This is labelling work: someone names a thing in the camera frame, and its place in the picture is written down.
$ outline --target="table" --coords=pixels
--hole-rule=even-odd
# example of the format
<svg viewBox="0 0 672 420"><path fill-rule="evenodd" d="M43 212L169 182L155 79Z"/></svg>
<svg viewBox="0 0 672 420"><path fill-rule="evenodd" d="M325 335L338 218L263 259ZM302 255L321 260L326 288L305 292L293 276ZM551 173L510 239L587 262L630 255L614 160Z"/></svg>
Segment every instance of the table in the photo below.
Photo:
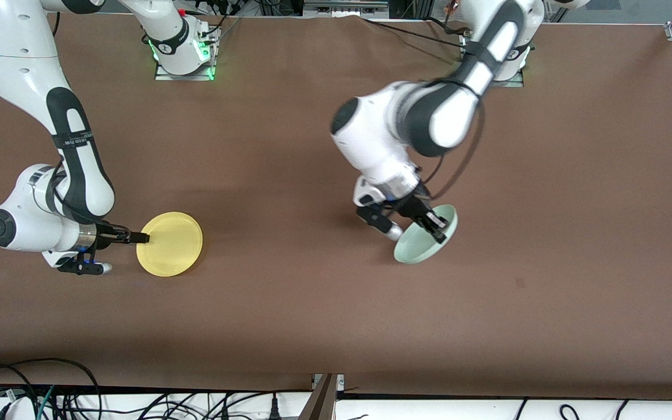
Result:
<svg viewBox="0 0 672 420"><path fill-rule="evenodd" d="M543 26L525 87L488 94L482 144L442 199L458 232L416 266L354 215L358 173L328 126L352 96L445 74L453 47L355 17L243 19L216 80L155 82L141 35L131 16L62 16L61 63L117 192L109 220L189 213L203 255L157 278L113 245L99 254L113 273L72 277L0 250L0 361L68 357L121 386L306 388L339 372L361 393L672 398L662 27ZM0 202L56 161L0 99Z"/></svg>

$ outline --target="black robot arm segment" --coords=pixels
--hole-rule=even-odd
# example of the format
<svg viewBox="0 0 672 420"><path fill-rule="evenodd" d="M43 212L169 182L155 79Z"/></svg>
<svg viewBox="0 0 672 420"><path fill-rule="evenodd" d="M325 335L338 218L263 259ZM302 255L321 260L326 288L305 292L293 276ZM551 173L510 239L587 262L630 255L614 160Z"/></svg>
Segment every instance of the black robot arm segment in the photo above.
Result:
<svg viewBox="0 0 672 420"><path fill-rule="evenodd" d="M478 101L514 48L525 11L504 2L480 40L471 42L450 75L403 92L395 108L395 132L419 154L444 155L463 141Z"/></svg>
<svg viewBox="0 0 672 420"><path fill-rule="evenodd" d="M78 223L95 223L113 207L114 190L102 167L85 109L64 87L51 89L46 103L56 130L51 137L64 165L64 171L48 179L46 205L51 212Z"/></svg>

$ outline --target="floor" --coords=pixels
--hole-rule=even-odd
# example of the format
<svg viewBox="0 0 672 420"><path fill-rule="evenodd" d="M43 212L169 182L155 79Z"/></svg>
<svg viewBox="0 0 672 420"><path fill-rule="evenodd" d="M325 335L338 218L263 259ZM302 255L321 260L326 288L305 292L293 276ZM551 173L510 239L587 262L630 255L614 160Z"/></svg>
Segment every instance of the floor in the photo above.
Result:
<svg viewBox="0 0 672 420"><path fill-rule="evenodd" d="M107 13L125 13L117 0L107 0ZM672 2L665 0L590 0L584 8L571 10L563 22L571 23L665 23L672 19Z"/></svg>

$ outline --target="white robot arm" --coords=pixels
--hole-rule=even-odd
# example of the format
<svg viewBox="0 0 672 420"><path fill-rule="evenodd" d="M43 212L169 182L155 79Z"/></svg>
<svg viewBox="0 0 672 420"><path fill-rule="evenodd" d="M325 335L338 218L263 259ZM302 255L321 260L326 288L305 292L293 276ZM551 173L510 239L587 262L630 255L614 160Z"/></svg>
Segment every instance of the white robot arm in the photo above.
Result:
<svg viewBox="0 0 672 420"><path fill-rule="evenodd" d="M579 7L587 0L554 3ZM389 218L394 212L411 218L438 243L446 240L446 220L429 207L430 194L406 147L438 157L459 146L492 80L509 79L525 64L544 16L542 0L463 0L458 9L474 34L450 75L425 83L395 82L352 98L331 123L334 143L362 173L353 196L357 215L394 241L403 233Z"/></svg>
<svg viewBox="0 0 672 420"><path fill-rule="evenodd" d="M52 267L103 274L110 266L83 260L110 243L149 238L104 222L115 194L85 109L61 70L46 11L94 13L104 0L0 1L0 96L51 134L61 162L32 165L0 205L0 247L41 252ZM197 69L208 24L181 16L172 0L121 0L144 27L160 64L174 74Z"/></svg>

